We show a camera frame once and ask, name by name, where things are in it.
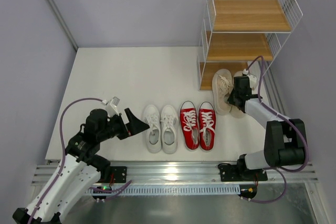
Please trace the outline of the white sneaker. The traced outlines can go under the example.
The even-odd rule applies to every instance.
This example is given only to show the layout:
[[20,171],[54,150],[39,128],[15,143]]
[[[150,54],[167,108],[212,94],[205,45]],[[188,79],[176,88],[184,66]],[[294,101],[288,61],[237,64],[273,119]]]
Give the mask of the white sneaker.
[[145,143],[150,153],[158,153],[162,149],[160,114],[156,106],[148,105],[143,112],[143,120],[149,126],[145,133]]
[[178,116],[171,105],[166,105],[161,111],[161,141],[163,151],[173,154],[177,150],[177,129]]

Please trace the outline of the red canvas sneaker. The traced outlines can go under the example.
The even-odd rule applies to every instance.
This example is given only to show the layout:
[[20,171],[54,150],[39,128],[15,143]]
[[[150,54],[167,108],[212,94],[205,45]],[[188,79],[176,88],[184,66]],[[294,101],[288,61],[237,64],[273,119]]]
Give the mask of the red canvas sneaker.
[[211,151],[215,142],[216,113],[212,104],[203,102],[198,110],[200,147]]
[[190,151],[196,150],[199,147],[199,126],[197,110],[191,101],[182,104],[179,119],[186,148]]

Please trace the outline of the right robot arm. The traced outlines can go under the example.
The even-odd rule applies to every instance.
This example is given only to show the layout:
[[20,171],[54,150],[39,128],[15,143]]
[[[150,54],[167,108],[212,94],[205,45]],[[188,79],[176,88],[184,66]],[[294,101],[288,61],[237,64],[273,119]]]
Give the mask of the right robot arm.
[[228,98],[229,104],[254,118],[265,129],[264,148],[259,152],[242,154],[237,160],[237,171],[243,179],[270,168],[300,165],[301,171],[308,162],[309,153],[304,122],[290,119],[265,104],[260,94],[253,94],[249,76],[234,78]]

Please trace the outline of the beige sneaker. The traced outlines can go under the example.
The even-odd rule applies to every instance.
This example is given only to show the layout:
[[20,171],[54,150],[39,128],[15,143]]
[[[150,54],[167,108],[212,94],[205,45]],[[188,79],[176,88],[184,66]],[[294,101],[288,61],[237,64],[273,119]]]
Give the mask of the beige sneaker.
[[212,79],[212,92],[214,98],[214,108],[218,115],[226,115],[232,106],[228,103],[228,98],[233,89],[233,79],[231,72],[227,69],[218,70]]
[[[235,77],[241,77],[241,76],[243,76],[242,71],[236,72],[233,76],[233,83],[234,83],[234,78]],[[232,106],[230,113],[233,117],[239,118],[239,119],[243,118],[245,116],[245,114],[239,108],[237,108],[236,106]]]

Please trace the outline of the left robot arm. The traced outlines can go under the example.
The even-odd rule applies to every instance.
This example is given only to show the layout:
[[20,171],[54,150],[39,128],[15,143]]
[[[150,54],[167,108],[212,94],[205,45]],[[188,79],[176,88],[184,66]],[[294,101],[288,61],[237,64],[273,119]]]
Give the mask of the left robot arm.
[[100,144],[110,138],[120,140],[149,129],[130,109],[125,110],[128,123],[122,116],[109,116],[104,109],[90,112],[80,131],[72,137],[58,168],[25,208],[13,213],[16,223],[62,223],[82,195],[101,178],[106,178],[110,161],[97,155]]

